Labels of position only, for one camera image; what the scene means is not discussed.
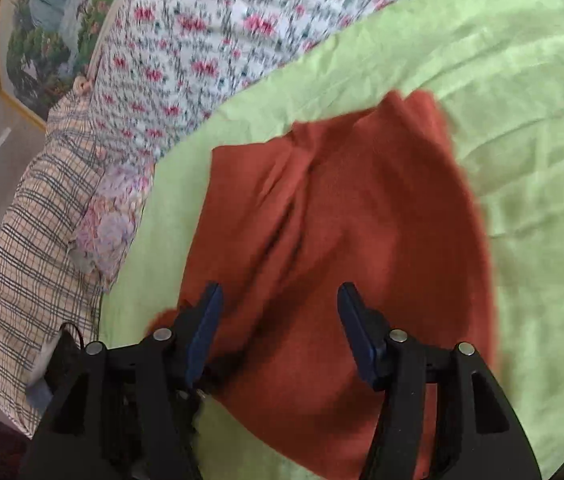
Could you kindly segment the light green bed sheet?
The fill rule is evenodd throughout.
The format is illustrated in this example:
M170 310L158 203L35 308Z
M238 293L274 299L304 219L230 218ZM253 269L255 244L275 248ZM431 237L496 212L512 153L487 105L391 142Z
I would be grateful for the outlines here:
M177 300L216 146L431 91L482 207L498 376L544 477L564 465L564 0L401 0L222 104L157 165L99 336L138 341Z

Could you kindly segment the beige plaid blanket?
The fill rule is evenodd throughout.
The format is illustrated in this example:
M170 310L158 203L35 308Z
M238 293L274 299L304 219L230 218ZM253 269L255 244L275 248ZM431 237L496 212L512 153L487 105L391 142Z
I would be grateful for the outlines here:
M46 144L0 224L0 410L27 437L40 421L25 389L43 343L64 322L98 336L102 289L69 255L104 170L88 105L68 92L50 110Z

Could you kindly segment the gold framed landscape painting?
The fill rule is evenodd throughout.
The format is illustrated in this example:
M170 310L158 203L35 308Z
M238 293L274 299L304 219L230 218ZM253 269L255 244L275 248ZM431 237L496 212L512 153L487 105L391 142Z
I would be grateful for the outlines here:
M91 62L114 0L0 0L0 96L43 127Z

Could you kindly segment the pink floral white quilt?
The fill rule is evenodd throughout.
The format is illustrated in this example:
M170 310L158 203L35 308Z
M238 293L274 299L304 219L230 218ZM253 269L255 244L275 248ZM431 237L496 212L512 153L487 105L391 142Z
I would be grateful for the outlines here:
M90 117L112 162L162 158L236 92L399 0L116 0Z

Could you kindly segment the lilac floral pillow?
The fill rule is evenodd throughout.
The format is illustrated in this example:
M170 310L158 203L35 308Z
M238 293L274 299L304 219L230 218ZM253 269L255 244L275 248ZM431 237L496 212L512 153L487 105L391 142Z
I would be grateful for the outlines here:
M79 271L96 278L104 292L117 281L136 237L154 174L152 162L109 166L69 237L69 258Z

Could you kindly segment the orange knit sweater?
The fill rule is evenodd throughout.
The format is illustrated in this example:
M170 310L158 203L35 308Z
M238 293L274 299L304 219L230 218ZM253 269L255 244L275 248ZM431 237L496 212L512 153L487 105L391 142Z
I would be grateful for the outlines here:
M359 476L382 403L358 375L340 284L419 341L497 361L487 237L425 91L215 148L179 307L210 282L224 292L212 395L323 478Z

